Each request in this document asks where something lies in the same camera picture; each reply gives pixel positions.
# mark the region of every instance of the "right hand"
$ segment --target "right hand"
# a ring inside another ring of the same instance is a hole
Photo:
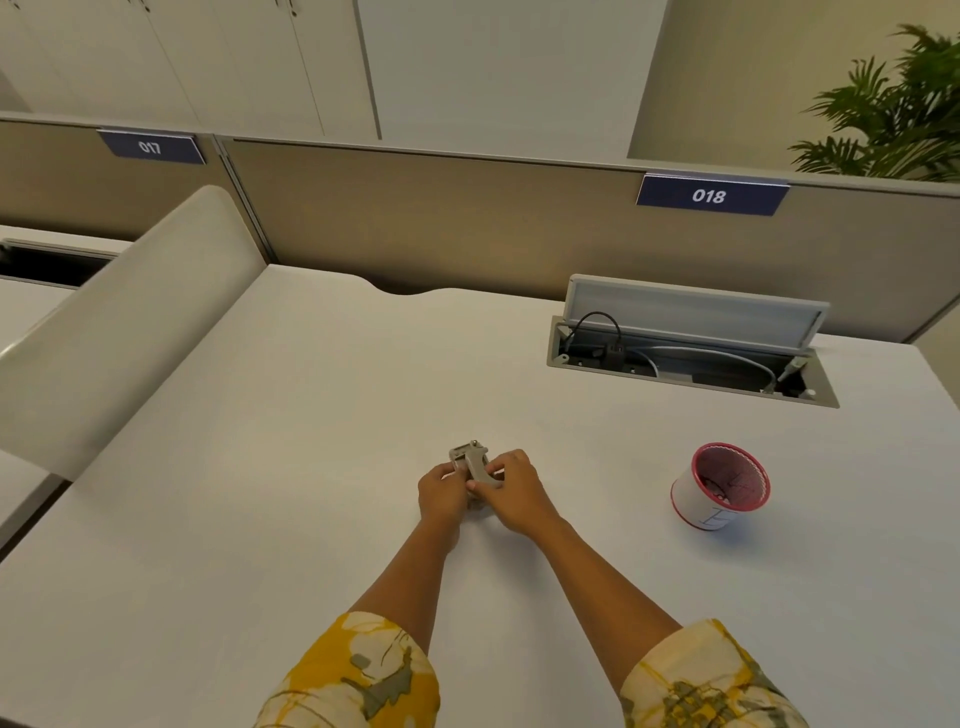
[[[563,521],[526,452],[515,449],[494,458],[487,472],[496,475],[500,471],[501,487],[468,480],[467,490],[486,501],[507,528],[534,539],[546,526]]]

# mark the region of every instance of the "left hand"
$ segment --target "left hand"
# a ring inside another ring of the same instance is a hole
[[[467,512],[467,479],[453,463],[430,470],[417,484],[420,490],[420,517],[459,528]]]

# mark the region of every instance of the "black cable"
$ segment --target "black cable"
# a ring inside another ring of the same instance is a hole
[[[585,314],[583,318],[581,318],[580,321],[577,322],[576,326],[574,326],[573,330],[570,332],[570,335],[566,337],[566,341],[564,341],[565,352],[569,350],[570,342],[573,341],[573,337],[576,335],[577,330],[580,328],[580,324],[582,324],[590,316],[606,316],[608,319],[610,319],[613,325],[616,327],[616,343],[620,344],[623,342],[623,334],[620,332],[620,324],[616,322],[616,319],[614,319],[613,316],[611,316],[609,313],[606,313],[605,311],[591,311],[590,313]]]

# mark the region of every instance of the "number sign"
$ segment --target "number sign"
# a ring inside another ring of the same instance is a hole
[[[143,133],[120,129],[98,129],[97,132],[118,157],[206,164],[191,134]]]
[[[707,212],[772,215],[789,189],[786,182],[773,180],[708,179],[648,172],[643,175],[636,203]]]

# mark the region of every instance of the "sleeve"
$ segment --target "sleeve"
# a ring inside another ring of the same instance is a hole
[[[716,619],[658,644],[620,691],[627,728],[807,728],[754,658]]]
[[[437,676],[413,638],[351,612],[300,658],[254,728],[431,728],[439,710]]]

